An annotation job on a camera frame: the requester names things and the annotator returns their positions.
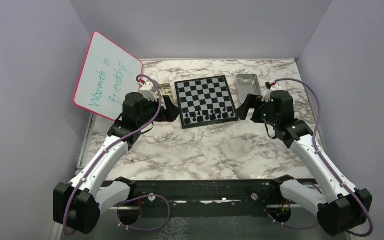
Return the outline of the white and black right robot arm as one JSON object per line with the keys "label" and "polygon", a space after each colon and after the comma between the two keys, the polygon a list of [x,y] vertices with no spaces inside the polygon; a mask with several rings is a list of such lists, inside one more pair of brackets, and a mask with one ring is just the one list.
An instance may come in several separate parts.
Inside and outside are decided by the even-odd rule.
{"label": "white and black right robot arm", "polygon": [[275,90],[268,99],[248,94],[236,113],[245,120],[271,126],[275,139],[282,141],[306,166],[318,183],[316,192],[289,175],[270,182],[269,199],[281,204],[292,201],[311,214],[330,236],[337,236],[369,221],[373,197],[367,189],[358,189],[334,166],[315,139],[307,123],[295,117],[294,99],[288,91]]}

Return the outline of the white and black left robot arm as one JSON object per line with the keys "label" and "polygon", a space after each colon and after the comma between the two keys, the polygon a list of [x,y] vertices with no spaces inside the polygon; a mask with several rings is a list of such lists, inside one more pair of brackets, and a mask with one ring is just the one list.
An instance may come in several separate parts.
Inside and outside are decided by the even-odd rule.
{"label": "white and black left robot arm", "polygon": [[137,196],[135,181],[119,177],[107,187],[102,185],[144,128],[154,122],[172,123],[180,112],[166,95],[158,101],[148,100],[139,92],[126,95],[122,113],[110,127],[95,157],[69,183],[60,182],[53,190],[53,220],[62,225],[65,236],[91,233],[101,214],[116,204],[141,203],[144,196]]}

